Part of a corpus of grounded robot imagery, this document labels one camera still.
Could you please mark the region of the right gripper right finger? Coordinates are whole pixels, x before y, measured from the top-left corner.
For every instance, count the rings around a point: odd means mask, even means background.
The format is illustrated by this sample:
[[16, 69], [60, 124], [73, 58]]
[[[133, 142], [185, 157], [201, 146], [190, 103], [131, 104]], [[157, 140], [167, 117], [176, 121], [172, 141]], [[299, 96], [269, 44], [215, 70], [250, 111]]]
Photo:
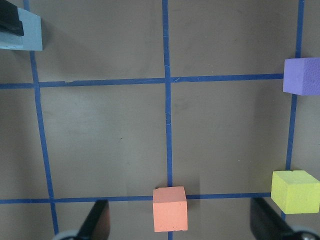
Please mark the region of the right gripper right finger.
[[293, 229], [264, 198], [250, 200], [250, 230], [256, 240], [296, 240]]

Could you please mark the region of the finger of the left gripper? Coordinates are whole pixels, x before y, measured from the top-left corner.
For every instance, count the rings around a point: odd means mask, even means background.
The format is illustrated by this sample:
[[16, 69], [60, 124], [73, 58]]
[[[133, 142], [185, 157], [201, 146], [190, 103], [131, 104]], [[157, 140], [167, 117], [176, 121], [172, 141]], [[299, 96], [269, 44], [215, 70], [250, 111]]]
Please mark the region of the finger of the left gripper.
[[0, 0], [0, 31], [24, 36], [23, 23], [19, 19], [18, 8], [7, 0]]

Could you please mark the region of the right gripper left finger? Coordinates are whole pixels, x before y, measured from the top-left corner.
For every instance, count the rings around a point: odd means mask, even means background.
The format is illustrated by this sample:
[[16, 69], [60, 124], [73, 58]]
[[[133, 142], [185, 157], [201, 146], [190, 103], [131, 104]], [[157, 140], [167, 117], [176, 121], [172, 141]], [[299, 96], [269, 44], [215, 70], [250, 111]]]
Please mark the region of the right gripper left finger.
[[108, 200], [97, 200], [79, 229], [77, 240], [107, 240], [111, 231]]

